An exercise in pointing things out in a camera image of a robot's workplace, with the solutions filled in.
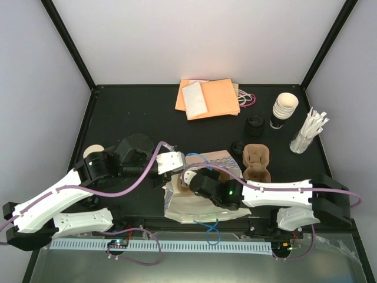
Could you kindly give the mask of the brown cardboard cup carrier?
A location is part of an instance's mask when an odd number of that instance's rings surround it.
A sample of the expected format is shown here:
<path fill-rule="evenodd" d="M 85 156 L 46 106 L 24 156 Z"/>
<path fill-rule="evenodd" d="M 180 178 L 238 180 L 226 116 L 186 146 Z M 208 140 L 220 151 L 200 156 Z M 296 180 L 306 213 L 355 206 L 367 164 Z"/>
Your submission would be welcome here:
<path fill-rule="evenodd" d="M 270 162 L 269 148 L 263 144 L 247 144 L 242 154 L 246 167 L 243 177 L 255 182 L 270 183 L 271 175 L 267 170 Z"/>

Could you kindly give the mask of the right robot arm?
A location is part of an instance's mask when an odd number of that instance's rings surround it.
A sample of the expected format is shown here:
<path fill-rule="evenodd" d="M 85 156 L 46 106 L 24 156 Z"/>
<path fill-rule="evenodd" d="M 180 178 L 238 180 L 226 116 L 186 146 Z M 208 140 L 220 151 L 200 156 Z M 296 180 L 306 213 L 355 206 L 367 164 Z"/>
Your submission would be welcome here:
<path fill-rule="evenodd" d="M 349 189 L 326 175 L 293 183 L 221 181 L 218 171 L 202 168 L 185 172 L 183 181 L 195 195 L 222 209 L 272 208 L 267 228 L 275 238 L 317 223 L 336 228 L 351 225 Z"/>

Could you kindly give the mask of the blue checkered paper bag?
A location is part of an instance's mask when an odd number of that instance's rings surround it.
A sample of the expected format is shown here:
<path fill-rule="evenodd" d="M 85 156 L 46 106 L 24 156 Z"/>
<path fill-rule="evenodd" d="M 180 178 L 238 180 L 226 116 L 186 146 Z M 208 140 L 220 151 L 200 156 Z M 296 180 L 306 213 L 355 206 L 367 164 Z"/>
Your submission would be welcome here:
<path fill-rule="evenodd" d="M 237 200 L 222 200 L 224 185 L 238 185 L 233 176 L 241 177 L 239 165 L 226 150 L 209 153 L 188 153 L 188 165 L 205 163 L 190 168 L 183 175 L 174 174 L 163 187 L 164 216 L 184 226 L 195 224 L 206 228 L 206 241 L 215 246 L 221 241 L 220 222 L 250 215 L 240 208 Z"/>

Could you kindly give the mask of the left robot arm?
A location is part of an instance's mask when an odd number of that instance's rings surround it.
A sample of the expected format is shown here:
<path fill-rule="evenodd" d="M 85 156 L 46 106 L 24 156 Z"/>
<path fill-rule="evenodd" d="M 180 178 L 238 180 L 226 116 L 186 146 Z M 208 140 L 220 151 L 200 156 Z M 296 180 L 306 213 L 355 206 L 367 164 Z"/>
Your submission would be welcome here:
<path fill-rule="evenodd" d="M 33 251 L 74 234 L 121 235 L 127 222 L 120 207 L 102 207 L 98 198 L 125 196 L 146 178 L 162 187 L 185 164 L 184 154 L 174 146 L 164 141 L 154 144 L 143 134 L 108 148 L 93 144 L 56 184 L 24 203 L 3 205 L 6 222 L 1 231 L 6 240 L 1 245 Z"/>

